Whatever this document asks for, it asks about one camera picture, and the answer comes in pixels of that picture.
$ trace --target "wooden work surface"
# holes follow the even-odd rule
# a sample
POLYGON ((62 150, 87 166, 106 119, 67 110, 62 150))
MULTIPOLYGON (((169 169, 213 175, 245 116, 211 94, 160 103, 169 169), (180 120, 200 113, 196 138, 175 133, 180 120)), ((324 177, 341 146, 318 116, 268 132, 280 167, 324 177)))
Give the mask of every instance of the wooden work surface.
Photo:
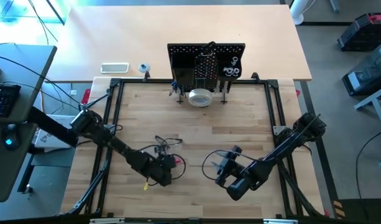
MULTIPOLYGON (((129 62, 126 77, 172 78, 167 44, 245 43, 241 78, 310 80, 287 5, 74 7, 47 77, 92 82, 102 63, 129 62)), ((107 74, 106 76, 123 76, 107 74)))
MULTIPOLYGON (((95 78, 90 101, 103 95, 109 82, 110 78, 95 78)), ((294 84, 292 80, 282 80, 279 84, 286 122, 292 124, 301 116, 294 84)), ((275 214, 284 214, 276 168, 260 189, 255 192, 249 190, 238 201, 233 201, 224 189, 201 172, 204 158, 215 149, 230 150, 238 145, 243 154, 254 158, 263 157, 273 149, 264 87, 233 85, 227 97, 228 104, 222 105, 221 96, 216 95, 213 104, 207 108, 193 107, 187 101, 179 105, 176 97, 168 97, 170 88, 169 84, 125 84, 118 122, 124 129, 116 136, 134 149, 155 144, 156 134, 163 138, 182 138, 183 144, 173 147, 172 152, 185 158, 188 165, 185 175, 173 180, 169 186, 156 185, 144 191, 145 178, 114 152, 103 212, 114 212, 117 217, 145 218, 274 218, 275 214)), ((103 114, 105 102, 97 103, 92 110, 103 114)), ((93 143, 77 148, 62 212, 69 211, 88 188, 95 152, 93 143)), ((309 151, 299 148, 293 153, 293 158, 301 190, 315 208, 323 212, 309 151)), ((206 165, 208 175, 216 176, 209 161, 220 160, 221 157, 211 156, 206 165)), ((243 165, 250 162, 243 157, 237 161, 243 165)))

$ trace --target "tool holder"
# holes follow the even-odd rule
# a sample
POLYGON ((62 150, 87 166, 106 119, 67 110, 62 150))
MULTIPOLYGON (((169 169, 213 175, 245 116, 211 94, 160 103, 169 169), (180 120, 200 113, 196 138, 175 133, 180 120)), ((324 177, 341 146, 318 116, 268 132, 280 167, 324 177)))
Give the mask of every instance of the tool holder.
POLYGON ((227 92, 229 93, 232 82, 241 76, 241 57, 245 44, 210 42, 208 44, 168 44, 167 47, 172 77, 178 87, 185 92, 195 88, 214 92, 217 82, 221 81, 219 91, 222 92, 224 82, 228 82, 227 92))

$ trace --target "desk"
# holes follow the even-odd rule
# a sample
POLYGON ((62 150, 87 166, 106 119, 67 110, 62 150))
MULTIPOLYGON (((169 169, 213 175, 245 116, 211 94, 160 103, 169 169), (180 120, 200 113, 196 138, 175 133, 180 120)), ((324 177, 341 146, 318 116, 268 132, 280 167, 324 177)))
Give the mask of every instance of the desk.
MULTIPOLYGON (((21 63, 41 74, 42 77, 45 77, 55 52, 55 46, 0 45, 0 56, 21 63)), ((22 167, 23 160, 29 150, 37 125, 32 123, 19 125, 18 133, 22 144, 18 149, 13 151, 8 151, 2 144, 1 130, 6 127, 7 123, 22 123, 26 121, 27 115, 39 92, 36 89, 41 87, 43 78, 1 58, 0 69, 0 83, 15 81, 34 87, 31 88, 18 84, 21 85, 22 88, 11 114, 8 118, 0 118, 0 202, 4 202, 11 193, 17 175, 22 167)))
MULTIPOLYGON (((105 94, 110 78, 96 77, 90 101, 105 94)), ((280 94, 287 124, 301 116, 293 80, 280 80, 280 94)), ((264 88, 260 85, 233 85, 227 95, 229 103, 220 103, 221 95, 207 108, 195 108, 187 102, 179 105, 176 97, 168 97, 169 84, 125 84, 118 124, 123 130, 116 136, 134 149, 154 144, 154 136, 182 138, 175 149, 186 160, 185 175, 167 187, 143 190, 145 178, 134 172, 124 158, 113 153, 103 213, 115 217, 144 218, 274 218, 283 211, 277 168, 269 180, 255 192, 248 191, 239 201, 233 201, 226 191, 201 173, 201 164, 214 149, 231 149, 238 145, 251 157, 265 156, 273 149, 269 112, 264 88)), ((116 102, 113 96, 112 108, 116 102)), ((92 110, 103 114, 106 100, 92 110)), ((77 148, 62 203, 67 212, 90 184, 96 146, 92 143, 77 148)), ((308 150, 293 153, 298 185, 308 200, 323 212, 313 163, 308 150)), ((243 158, 239 162, 246 164, 243 158)), ((206 167, 213 174, 211 164, 206 167)), ((98 199, 96 190, 94 209, 98 199)))
POLYGON ((172 78, 168 43, 245 43, 242 78, 310 80, 287 5, 74 7, 48 78, 92 82, 102 63, 129 62, 126 77, 172 78))
POLYGON ((0 83, 14 81, 32 86, 34 88, 18 83, 7 83, 20 85, 20 95, 12 108, 12 113, 7 118, 0 118, 1 123, 22 123, 37 97, 53 56, 57 48, 55 46, 2 44, 0 45, 0 56, 20 63, 41 75, 38 76, 25 68, 0 58, 0 83))

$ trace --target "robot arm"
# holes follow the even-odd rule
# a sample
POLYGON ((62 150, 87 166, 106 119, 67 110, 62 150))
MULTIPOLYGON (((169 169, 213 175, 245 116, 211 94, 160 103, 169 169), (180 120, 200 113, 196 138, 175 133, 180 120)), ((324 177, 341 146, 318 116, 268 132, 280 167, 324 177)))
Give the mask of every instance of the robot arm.
POLYGON ((324 134, 326 124, 318 117, 313 113, 305 113, 294 123, 293 129, 286 128, 279 134, 277 138, 279 145, 272 152, 261 159, 252 161, 247 167, 236 162, 236 157, 240 156, 242 150, 234 146, 234 149, 228 152, 218 165, 218 177, 215 183, 224 187, 233 200, 239 200, 248 189, 257 190, 266 182, 273 167, 282 159, 305 142, 314 141, 324 134), (230 175, 233 175, 236 180, 225 187, 226 178, 230 175))
POLYGON ((127 163, 140 175, 151 178, 161 186, 171 184, 171 169, 175 163, 156 159, 147 152, 131 149, 127 144, 115 137, 110 129, 105 128, 103 119, 94 111, 82 110, 70 123, 71 130, 79 136, 91 139, 100 146, 112 147, 126 158, 127 163))

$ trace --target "wire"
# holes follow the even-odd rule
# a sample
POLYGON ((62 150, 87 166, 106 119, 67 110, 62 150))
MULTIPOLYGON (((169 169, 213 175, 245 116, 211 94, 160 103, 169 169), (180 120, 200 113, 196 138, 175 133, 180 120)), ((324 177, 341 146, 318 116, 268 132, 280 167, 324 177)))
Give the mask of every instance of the wire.
POLYGON ((30 3, 31 7, 33 8, 33 11, 35 12, 35 15, 37 15, 37 17, 39 18, 41 27, 42 27, 42 29, 44 30, 45 38, 47 39, 47 45, 49 45, 48 34, 47 34, 47 31, 45 31, 45 27, 44 27, 44 25, 43 25, 42 22, 41 22, 41 18, 39 17, 37 11, 35 10, 35 7, 34 7, 34 5, 33 5, 33 2, 32 2, 31 0, 28 0, 28 1, 29 1, 29 3, 30 3))
POLYGON ((217 150, 215 150, 215 151, 209 153, 209 154, 205 157, 205 159, 204 159, 204 161, 203 161, 203 163, 202 163, 202 165, 201 165, 201 171, 202 171, 203 175, 204 175, 205 177, 207 177, 208 179, 213 180, 213 181, 215 181, 216 179, 214 179, 214 178, 208 176, 208 175, 205 173, 205 171, 204 171, 204 165, 205 165, 205 162, 207 161, 208 157, 211 156, 211 155, 214 154, 214 153, 217 153, 217 152, 231 152, 231 153, 235 153, 235 154, 237 154, 238 156, 242 156, 242 157, 245 157, 245 158, 247 158, 247 159, 250 159, 250 160, 252 160, 252 161, 267 162, 267 161, 263 161, 263 160, 260 160, 260 159, 254 159, 254 158, 249 157, 249 156, 247 156, 247 155, 241 154, 240 152, 234 152, 234 151, 228 151, 228 150, 217 149, 217 150))
MULTIPOLYGON (((360 185, 359 185, 359 158, 360 158, 360 155, 362 154, 364 148, 366 147, 366 145, 368 145, 368 143, 370 143, 373 139, 375 139, 376 137, 378 137, 379 135, 381 134, 381 131, 376 134, 375 136, 373 136, 372 138, 370 138, 362 147, 362 149, 359 151, 357 157, 356 157, 356 186, 357 186, 357 192, 359 193, 359 198, 360 198, 360 202, 362 203, 362 194, 360 192, 360 185)), ((364 210, 364 213, 365 213, 365 219, 368 221, 369 220, 369 214, 367 213, 367 210, 365 209, 364 205, 362 205, 362 208, 364 210)))
POLYGON ((0 45, 2 45, 2 44, 14 44, 14 45, 16 45, 16 43, 13 43, 13 42, 0 43, 0 45))
POLYGON ((28 1, 29 1, 29 3, 30 3, 31 7, 33 8, 34 12, 35 12, 35 15, 37 16, 37 18, 39 19, 39 21, 40 21, 40 23, 41 23, 42 29, 44 30, 44 32, 45 32, 45 36, 46 36, 46 38, 47 38, 47 42, 48 42, 48 35, 47 35, 45 29, 47 29, 48 32, 51 34, 51 36, 56 40, 56 42, 58 42, 58 40, 56 39, 56 37, 54 36, 54 34, 48 29, 48 27, 45 25, 45 22, 41 19, 41 17, 39 16, 39 14, 37 13, 37 11, 35 10, 35 6, 34 6, 32 0, 28 0, 28 1))
MULTIPOLYGON (((117 125, 111 126, 109 129, 112 129, 112 128, 115 128, 115 127, 121 127, 121 129, 117 130, 117 131, 121 131, 123 129, 121 124, 117 124, 117 125)), ((79 146, 79 145, 88 143, 88 142, 93 142, 93 141, 92 140, 87 140, 87 141, 79 142, 79 143, 77 143, 76 147, 79 146)))
POLYGON ((92 142, 92 140, 87 140, 87 141, 79 142, 79 143, 77 143, 76 147, 78 147, 79 145, 88 143, 88 142, 92 142))
POLYGON ((148 149, 148 148, 150 148, 150 147, 155 147, 155 146, 157 146, 157 147, 164 146, 164 147, 166 147, 166 149, 169 149, 170 146, 173 146, 173 145, 176 145, 176 144, 180 144, 180 143, 183 142, 182 139, 175 139, 175 138, 166 138, 166 139, 163 139, 163 138, 161 138, 160 136, 155 136, 154 138, 155 138, 155 140, 156 140, 158 143, 160 143, 159 145, 157 145, 157 144, 148 145, 148 146, 143 147, 142 149, 135 149, 135 152, 137 152, 137 151, 142 151, 142 150, 148 149), (169 143, 167 142, 167 140, 176 140, 176 141, 178 141, 178 142, 169 144, 169 143))
POLYGON ((182 160, 182 162, 183 162, 183 171, 182 171, 182 173, 178 176, 178 177, 172 177, 171 179, 172 180, 177 180, 177 179, 179 179, 181 176, 183 176, 183 174, 185 174, 185 171, 186 171, 186 161, 185 161, 185 159, 182 157, 182 156, 179 156, 178 154, 172 154, 173 156, 177 156, 177 157, 179 157, 179 159, 181 159, 182 160))
POLYGON ((309 148, 309 146, 307 146, 307 145, 302 145, 303 147, 305 147, 305 148, 307 148, 309 151, 310 151, 310 154, 312 154, 312 150, 309 148))
POLYGON ((309 7, 307 7, 307 8, 302 12, 302 14, 305 13, 307 10, 309 10, 310 7, 312 7, 312 5, 314 4, 315 1, 316 1, 316 0, 313 0, 313 2, 309 5, 309 7))
POLYGON ((155 140, 156 140, 158 143, 160 143, 160 144, 166 144, 167 146, 173 146, 173 145, 180 144, 180 143, 183 142, 182 139, 175 139, 175 138, 166 138, 166 139, 163 139, 163 138, 161 138, 160 136, 155 136, 154 138, 155 138, 155 140), (167 140, 175 140, 175 141, 178 141, 178 142, 168 144, 167 140))
POLYGON ((62 105, 59 106, 59 107, 58 107, 55 111, 53 111, 51 114, 54 114, 56 111, 58 111, 60 108, 62 108, 62 110, 59 112, 59 113, 61 113, 61 112, 65 109, 64 104, 63 104, 63 100, 62 100, 62 96, 60 96, 58 90, 55 88, 54 85, 52 85, 52 87, 53 87, 53 89, 56 91, 56 93, 58 93, 58 96, 59 96, 59 99, 60 99, 60 102, 62 103, 62 105))
MULTIPOLYGON (((45 94, 45 95, 51 97, 51 98, 54 99, 54 100, 60 101, 58 98, 55 98, 55 97, 49 95, 48 93, 46 93, 46 92, 44 92, 44 91, 42 91, 42 90, 40 90, 40 89, 37 89, 37 88, 34 87, 34 86, 30 86, 30 85, 27 85, 27 84, 24 84, 24 83, 20 83, 20 82, 15 82, 15 81, 4 81, 4 83, 17 83, 17 84, 20 84, 20 85, 24 85, 24 86, 33 88, 33 89, 35 89, 35 90, 37 90, 37 91, 39 91, 39 92, 41 92, 41 93, 43 93, 43 94, 45 94)), ((64 103, 64 104, 66 104, 66 105, 68 105, 68 106, 71 106, 72 108, 74 108, 74 109, 77 110, 77 108, 76 108, 75 106, 73 106, 73 105, 70 105, 70 104, 68 104, 68 103, 64 103)))
POLYGON ((149 184, 149 178, 150 178, 150 176, 148 176, 148 177, 146 178, 146 182, 147 182, 147 185, 148 185, 149 187, 153 187, 153 186, 156 186, 156 185, 158 184, 158 182, 156 182, 156 183, 154 183, 154 184, 149 184))
POLYGON ((24 66, 24 65, 22 65, 22 64, 20 64, 20 63, 17 63, 17 62, 15 62, 15 61, 11 60, 11 59, 8 59, 8 58, 6 58, 6 57, 2 57, 2 56, 0 56, 0 58, 1 58, 1 59, 4 59, 4 60, 7 60, 7 61, 9 61, 9 62, 12 62, 12 63, 14 63, 14 64, 16 64, 16 65, 18 65, 18 66, 20 66, 20 67, 22 67, 22 68, 25 68, 25 69, 27 69, 28 71, 30 71, 30 72, 32 72, 32 73, 38 75, 39 77, 45 79, 46 81, 48 81, 48 82, 50 82, 51 84, 55 85, 59 90, 61 90, 62 92, 64 92, 64 93, 66 94, 66 96, 68 96, 68 97, 69 97, 70 99, 72 99, 74 102, 80 104, 80 102, 78 102, 78 101, 76 101, 74 98, 72 98, 68 93, 66 93, 64 90, 62 90, 62 88, 60 88, 60 87, 59 87, 58 85, 56 85, 54 82, 52 82, 51 80, 49 80, 47 77, 43 77, 43 76, 41 76, 40 74, 38 74, 37 72, 35 72, 34 70, 32 70, 31 68, 28 68, 28 67, 26 67, 26 66, 24 66))

